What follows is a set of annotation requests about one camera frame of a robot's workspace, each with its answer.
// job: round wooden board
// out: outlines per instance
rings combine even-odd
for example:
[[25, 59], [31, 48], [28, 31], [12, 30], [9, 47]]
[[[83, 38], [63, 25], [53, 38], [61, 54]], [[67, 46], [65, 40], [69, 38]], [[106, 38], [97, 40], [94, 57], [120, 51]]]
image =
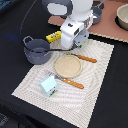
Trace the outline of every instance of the round wooden board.
[[82, 63], [74, 55], [64, 55], [56, 61], [55, 70], [63, 78], [74, 78], [81, 73]]

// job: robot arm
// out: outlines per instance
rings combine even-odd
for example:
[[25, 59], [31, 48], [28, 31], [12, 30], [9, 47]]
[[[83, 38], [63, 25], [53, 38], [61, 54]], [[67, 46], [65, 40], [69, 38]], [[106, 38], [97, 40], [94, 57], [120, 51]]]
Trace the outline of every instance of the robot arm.
[[88, 38], [87, 29], [93, 22], [93, 0], [42, 0], [42, 4], [52, 15], [67, 16], [60, 28], [61, 45], [64, 48], [70, 49], [74, 44], [78, 47]]

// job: cooking pot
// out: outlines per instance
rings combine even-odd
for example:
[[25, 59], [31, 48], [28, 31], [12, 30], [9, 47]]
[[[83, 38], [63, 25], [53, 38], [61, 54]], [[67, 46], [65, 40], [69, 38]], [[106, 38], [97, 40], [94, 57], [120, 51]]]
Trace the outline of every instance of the cooking pot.
[[47, 41], [42, 39], [33, 39], [31, 36], [27, 36], [23, 39], [23, 42], [24, 52], [30, 63], [41, 65], [46, 63], [50, 59], [50, 44]]
[[93, 10], [93, 23], [92, 24], [97, 24], [100, 22], [101, 20], [101, 16], [102, 16], [102, 9], [99, 8], [99, 6], [101, 4], [103, 4], [106, 0], [103, 0], [100, 4], [98, 4], [97, 6], [92, 6], [92, 10]]

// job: table surface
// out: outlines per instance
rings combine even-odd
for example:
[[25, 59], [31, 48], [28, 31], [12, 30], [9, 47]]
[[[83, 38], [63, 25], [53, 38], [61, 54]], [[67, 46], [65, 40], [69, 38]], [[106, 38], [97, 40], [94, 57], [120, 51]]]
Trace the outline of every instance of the table surface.
[[[47, 35], [59, 30], [58, 26], [48, 24], [50, 15], [44, 11], [41, 0], [38, 0], [26, 17], [20, 36], [22, 20], [33, 2], [22, 1], [0, 15], [0, 104], [51, 128], [75, 128], [11, 95], [33, 66], [24, 55], [21, 39], [28, 35], [34, 39], [45, 39]], [[127, 128], [128, 44], [94, 35], [89, 38], [114, 45], [114, 50], [88, 128]]]

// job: fabric texture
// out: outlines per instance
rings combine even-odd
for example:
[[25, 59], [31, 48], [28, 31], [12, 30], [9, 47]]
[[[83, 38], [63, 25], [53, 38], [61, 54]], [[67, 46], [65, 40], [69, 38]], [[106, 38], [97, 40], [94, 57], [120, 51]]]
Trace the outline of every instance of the fabric texture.
[[[62, 48], [60, 39], [50, 44], [51, 49]], [[43, 65], [34, 65], [12, 95], [33, 104], [63, 120], [79, 127], [87, 128], [114, 46], [88, 39], [71, 53], [97, 59], [97, 63], [81, 60], [81, 74], [71, 80], [84, 85], [78, 89], [56, 80], [58, 91], [47, 98], [41, 91], [40, 83], [48, 75], [45, 70], [54, 72], [54, 63], [66, 52], [52, 52], [50, 60]]]

